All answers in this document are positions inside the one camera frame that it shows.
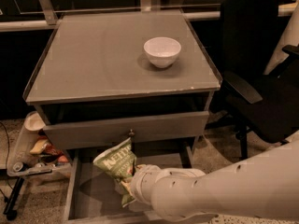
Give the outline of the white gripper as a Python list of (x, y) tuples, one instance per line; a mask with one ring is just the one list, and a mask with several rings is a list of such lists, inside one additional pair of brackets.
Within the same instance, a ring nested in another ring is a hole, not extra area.
[(145, 165), (135, 172), (130, 183), (130, 190), (137, 201), (150, 205), (152, 187), (161, 171), (156, 165)]

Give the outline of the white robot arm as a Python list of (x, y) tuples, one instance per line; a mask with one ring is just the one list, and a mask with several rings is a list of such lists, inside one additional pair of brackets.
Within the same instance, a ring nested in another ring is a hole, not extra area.
[(213, 173), (146, 165), (130, 188), (161, 218), (177, 222), (221, 214), (296, 221), (299, 218), (299, 143), (294, 141)]

